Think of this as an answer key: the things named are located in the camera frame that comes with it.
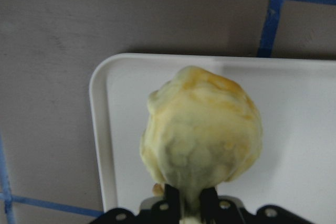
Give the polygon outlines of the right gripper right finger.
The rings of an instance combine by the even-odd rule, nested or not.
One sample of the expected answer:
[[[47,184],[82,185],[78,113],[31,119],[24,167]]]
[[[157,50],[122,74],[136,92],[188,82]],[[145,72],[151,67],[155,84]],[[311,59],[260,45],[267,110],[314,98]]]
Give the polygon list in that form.
[[[203,189],[199,196],[199,200],[201,218],[214,219],[218,208],[218,196],[216,189],[214,187]]]

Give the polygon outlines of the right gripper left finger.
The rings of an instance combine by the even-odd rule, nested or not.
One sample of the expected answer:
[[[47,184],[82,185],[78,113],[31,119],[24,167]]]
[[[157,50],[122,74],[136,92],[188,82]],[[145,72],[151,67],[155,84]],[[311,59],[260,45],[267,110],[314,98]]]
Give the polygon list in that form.
[[[180,203],[180,193],[179,190],[172,187],[171,185],[164,185],[164,198],[168,204],[168,210],[173,214],[173,216],[181,215],[181,203]]]

